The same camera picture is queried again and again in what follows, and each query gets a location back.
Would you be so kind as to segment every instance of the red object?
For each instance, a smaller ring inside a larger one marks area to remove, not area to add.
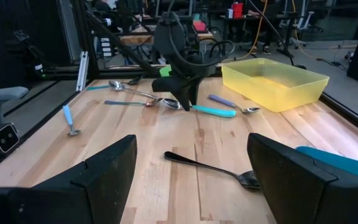
[[[232,5],[233,18],[241,18],[242,17],[242,6],[243,6],[243,3],[235,3]]]
[[[206,26],[203,21],[193,21],[193,25],[196,28],[198,32],[204,32],[206,31]]]

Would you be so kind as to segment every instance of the desk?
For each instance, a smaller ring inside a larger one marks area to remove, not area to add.
[[[151,83],[142,80],[137,90],[151,93]],[[107,80],[96,80],[91,85],[107,84]],[[172,97],[170,93],[154,94]],[[206,78],[198,101],[228,109],[208,100],[209,94],[243,108],[257,106],[224,87],[221,78]],[[58,112],[0,164],[0,186],[33,186],[135,134],[136,171],[122,224],[274,224],[260,192],[247,191],[237,180],[219,172],[166,161],[163,153],[173,151],[241,174],[251,169],[246,145],[248,134],[255,132],[291,147],[315,146],[358,159],[358,129],[321,102],[282,113],[262,109],[255,114],[219,118],[173,111],[162,103],[144,108],[108,106],[104,100],[147,99],[126,91],[83,91],[70,102],[81,134],[68,137],[63,111]]]
[[[224,27],[223,27],[223,39],[227,40],[227,26],[228,23],[230,21],[247,21],[247,20],[259,20],[260,17],[255,17],[255,16],[247,16],[245,18],[227,18],[226,16],[220,16],[221,19],[224,20]],[[300,16],[291,16],[291,15],[284,15],[284,14],[279,14],[275,17],[268,17],[268,19],[278,19],[278,20],[287,20],[289,19],[290,22],[288,24],[288,29],[287,29],[287,35],[285,37],[285,46],[288,47],[290,44],[290,37],[292,35],[292,30],[293,30],[293,23],[295,21],[295,19],[299,19]],[[226,53],[226,46],[223,45],[223,51]],[[280,52],[281,54],[286,55],[287,57],[291,57],[293,58],[292,54],[288,54],[286,53],[283,49],[277,49],[278,52]]]
[[[147,32],[144,27],[138,27],[134,29],[132,32]],[[206,39],[206,38],[213,38],[212,33],[208,32],[206,34],[198,34],[198,37],[200,40]],[[154,37],[151,35],[127,35],[121,37],[121,41],[124,44],[153,44]]]

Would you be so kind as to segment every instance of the yellow tray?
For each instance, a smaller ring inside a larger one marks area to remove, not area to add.
[[[225,86],[273,112],[317,101],[329,80],[266,58],[225,63],[222,74]]]

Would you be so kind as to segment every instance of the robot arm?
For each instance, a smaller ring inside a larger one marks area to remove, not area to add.
[[[200,52],[200,41],[190,16],[178,16],[174,12],[164,13],[155,29],[154,47],[171,65],[169,77],[153,81],[155,92],[169,91],[182,107],[190,110],[190,103],[197,104],[198,87],[201,81],[216,71],[216,65],[231,54],[214,58],[212,52],[205,57]]]

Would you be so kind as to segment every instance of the purple spoon handle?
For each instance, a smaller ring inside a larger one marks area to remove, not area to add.
[[[230,102],[230,101],[228,101],[228,100],[225,100],[224,98],[220,98],[220,97],[218,97],[218,96],[216,96],[216,95],[214,95],[214,94],[209,95],[208,98],[211,99],[211,100],[220,102],[220,103],[222,103],[222,104],[224,104],[224,105],[233,107],[233,108],[236,107],[236,104],[235,104],[235,103]]]

